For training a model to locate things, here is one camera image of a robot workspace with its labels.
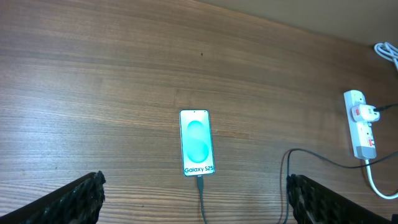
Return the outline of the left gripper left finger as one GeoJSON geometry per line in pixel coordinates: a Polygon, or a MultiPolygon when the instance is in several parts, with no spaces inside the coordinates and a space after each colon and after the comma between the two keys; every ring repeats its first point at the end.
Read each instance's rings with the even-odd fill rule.
{"type": "Polygon", "coordinates": [[[38,200],[1,217],[1,223],[96,224],[105,201],[106,179],[90,172],[38,200]]]}

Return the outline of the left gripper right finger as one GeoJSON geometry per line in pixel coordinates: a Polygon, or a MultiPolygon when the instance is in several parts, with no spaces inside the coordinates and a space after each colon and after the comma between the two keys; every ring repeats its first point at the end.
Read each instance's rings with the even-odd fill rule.
{"type": "Polygon", "coordinates": [[[293,216],[299,224],[392,224],[314,180],[292,174],[287,177],[287,193],[293,216]]]}

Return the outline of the Galaxy S25 smartphone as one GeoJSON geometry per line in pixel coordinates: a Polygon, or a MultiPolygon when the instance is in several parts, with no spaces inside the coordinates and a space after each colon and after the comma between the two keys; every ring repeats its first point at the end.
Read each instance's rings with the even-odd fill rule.
{"type": "Polygon", "coordinates": [[[208,110],[181,110],[182,172],[186,177],[215,172],[215,158],[208,110]]]}

